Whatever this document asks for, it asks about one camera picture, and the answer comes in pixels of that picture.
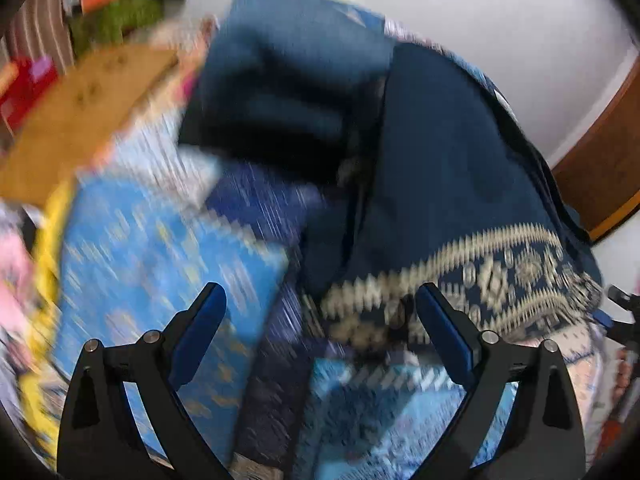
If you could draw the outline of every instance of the striped curtain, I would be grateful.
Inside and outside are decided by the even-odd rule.
[[[4,38],[0,38],[0,70],[9,63],[10,58],[9,49],[6,47],[6,40]]]
[[[68,27],[62,19],[62,0],[25,0],[4,40],[11,57],[51,56],[60,74],[74,63]]]

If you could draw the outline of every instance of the yellow fabric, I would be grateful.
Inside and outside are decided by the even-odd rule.
[[[59,184],[47,200],[44,225],[36,233],[33,247],[34,283],[41,303],[30,319],[26,337],[27,346],[33,356],[33,365],[19,380],[24,420],[35,431],[42,449],[52,457],[52,465],[58,448],[59,422],[44,409],[40,377],[58,329],[58,261],[66,218],[75,193],[74,179]]]

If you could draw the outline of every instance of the blue patterned bedsheet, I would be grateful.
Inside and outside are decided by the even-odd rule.
[[[490,460],[517,386],[507,384],[473,465]],[[465,391],[441,365],[365,366],[318,360],[292,480],[407,480],[433,449]]]
[[[146,330],[164,328],[207,282],[220,283],[225,319],[178,396],[223,463],[254,351],[287,268],[280,246],[238,232],[228,222],[180,210],[133,181],[86,178],[66,226],[62,322],[53,352],[55,364],[70,375],[87,339],[133,343]],[[161,452],[130,384],[127,395],[143,441]]]

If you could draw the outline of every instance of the pink cloth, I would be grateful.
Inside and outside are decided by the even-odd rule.
[[[0,327],[24,334],[26,307],[33,295],[33,262],[22,237],[13,231],[0,234]]]
[[[187,75],[180,85],[181,95],[178,95],[178,98],[184,99],[185,101],[189,100],[191,94],[193,93],[193,88],[196,86],[197,77],[195,73],[190,73]]]

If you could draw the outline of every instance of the navy blue blanket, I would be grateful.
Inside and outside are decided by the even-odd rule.
[[[381,74],[376,102],[362,88]],[[428,343],[412,305],[423,282],[512,340],[599,302],[587,235],[491,80],[450,52],[396,46],[338,4],[234,0],[180,141],[240,157],[268,146],[298,178],[355,161],[302,237],[315,335],[359,350]]]

